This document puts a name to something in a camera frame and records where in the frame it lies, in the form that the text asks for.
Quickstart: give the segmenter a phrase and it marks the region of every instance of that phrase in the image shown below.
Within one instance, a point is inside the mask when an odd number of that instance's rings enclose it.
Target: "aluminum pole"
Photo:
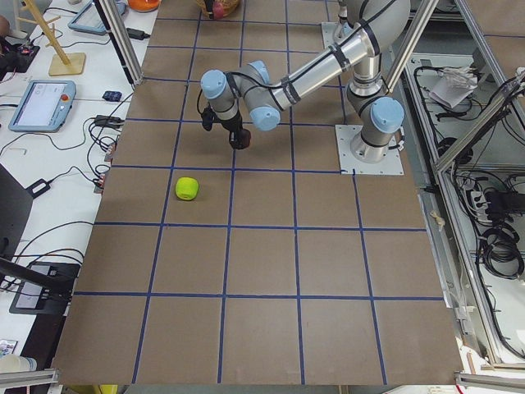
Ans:
[[[394,64],[392,64],[389,75],[386,77],[387,91],[391,92],[395,84],[397,84],[438,2],[439,0],[423,0],[419,6],[418,12],[410,24],[409,31],[404,36],[399,54],[395,58]]]
[[[124,22],[122,22],[122,18],[116,9],[115,1],[94,0],[94,3],[113,47],[115,47],[116,55],[121,61],[128,81],[132,85],[140,85],[144,79],[144,73],[140,68],[139,59],[135,54]]]

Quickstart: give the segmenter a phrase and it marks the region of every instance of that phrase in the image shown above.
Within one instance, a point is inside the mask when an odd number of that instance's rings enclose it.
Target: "orange bowl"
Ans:
[[[160,2],[160,0],[128,0],[128,5],[132,10],[148,12],[156,10]]]

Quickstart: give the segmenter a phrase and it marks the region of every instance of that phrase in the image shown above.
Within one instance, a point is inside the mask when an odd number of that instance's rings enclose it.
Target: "brown table surface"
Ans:
[[[199,78],[322,50],[337,2],[164,0],[54,366],[62,383],[452,383],[461,369],[417,190],[341,175],[335,79],[233,152]],[[180,201],[180,176],[199,180]]]

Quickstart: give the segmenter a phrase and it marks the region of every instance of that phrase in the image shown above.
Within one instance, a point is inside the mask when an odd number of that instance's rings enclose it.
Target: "wooden stand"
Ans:
[[[53,56],[51,66],[49,67],[49,76],[77,76],[82,74],[82,72],[84,72],[85,53],[66,54],[55,36],[55,25],[52,24],[52,28],[49,27],[49,24],[59,19],[60,16],[46,21],[40,13],[40,10],[34,4],[34,0],[25,0],[25,6],[23,6],[21,10],[29,10],[34,21],[24,18],[18,19],[39,25],[43,33],[48,37],[49,44],[47,46],[52,45],[55,51],[57,51],[57,54]]]

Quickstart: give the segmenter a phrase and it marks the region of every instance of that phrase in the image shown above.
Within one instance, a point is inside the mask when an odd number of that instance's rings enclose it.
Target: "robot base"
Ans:
[[[361,131],[361,128],[361,125],[336,126],[341,173],[349,175],[352,175],[354,172],[363,175],[404,175],[403,164],[397,149],[387,150],[386,156],[379,163],[365,163],[354,156],[350,146],[354,137]],[[392,137],[390,145],[396,145],[394,137]]]

